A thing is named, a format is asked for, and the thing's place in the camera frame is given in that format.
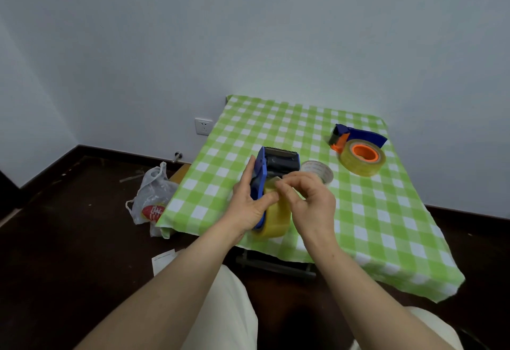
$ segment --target white pants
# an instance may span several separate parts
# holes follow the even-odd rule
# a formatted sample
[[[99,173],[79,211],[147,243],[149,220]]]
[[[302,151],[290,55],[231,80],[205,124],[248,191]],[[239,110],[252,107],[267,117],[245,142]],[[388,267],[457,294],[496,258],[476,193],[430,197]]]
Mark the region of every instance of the white pants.
[[[450,325],[421,308],[407,308],[454,349],[462,350],[458,335]],[[254,350],[257,332],[258,319],[246,289],[238,277],[222,265],[182,349]],[[356,341],[351,350],[360,350]]]

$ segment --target red logo on bag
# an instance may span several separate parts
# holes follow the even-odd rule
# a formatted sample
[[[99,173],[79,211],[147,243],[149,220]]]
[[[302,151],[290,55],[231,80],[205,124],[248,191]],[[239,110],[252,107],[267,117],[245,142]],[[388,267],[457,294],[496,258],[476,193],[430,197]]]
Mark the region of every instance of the red logo on bag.
[[[165,211],[165,207],[161,205],[149,205],[142,209],[142,216],[150,221],[157,221]]]

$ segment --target plastic bag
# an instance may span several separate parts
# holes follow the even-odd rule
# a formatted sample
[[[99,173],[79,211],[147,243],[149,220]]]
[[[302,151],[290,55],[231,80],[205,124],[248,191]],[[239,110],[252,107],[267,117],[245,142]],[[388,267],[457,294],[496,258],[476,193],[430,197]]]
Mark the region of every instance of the plastic bag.
[[[156,226],[156,222],[178,187],[179,185],[170,182],[166,177],[166,162],[148,170],[143,176],[136,197],[125,204],[135,224],[150,222],[150,236],[161,237],[161,230]]]

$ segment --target white outlet plate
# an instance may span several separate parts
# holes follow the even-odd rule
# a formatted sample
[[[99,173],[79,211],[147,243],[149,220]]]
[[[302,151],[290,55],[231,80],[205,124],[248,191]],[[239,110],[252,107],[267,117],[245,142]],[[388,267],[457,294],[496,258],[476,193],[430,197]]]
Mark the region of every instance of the white outlet plate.
[[[214,122],[209,119],[195,118],[195,130],[197,134],[209,135],[213,130]]]

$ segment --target wall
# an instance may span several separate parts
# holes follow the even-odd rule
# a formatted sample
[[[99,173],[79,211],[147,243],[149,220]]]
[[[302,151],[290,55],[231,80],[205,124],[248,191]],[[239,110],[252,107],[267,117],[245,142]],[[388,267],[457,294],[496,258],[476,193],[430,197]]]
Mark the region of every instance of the wall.
[[[0,170],[17,186],[77,145],[1,19],[0,129]]]
[[[424,203],[510,217],[510,0],[1,0],[80,143],[191,161],[224,97],[383,117]]]

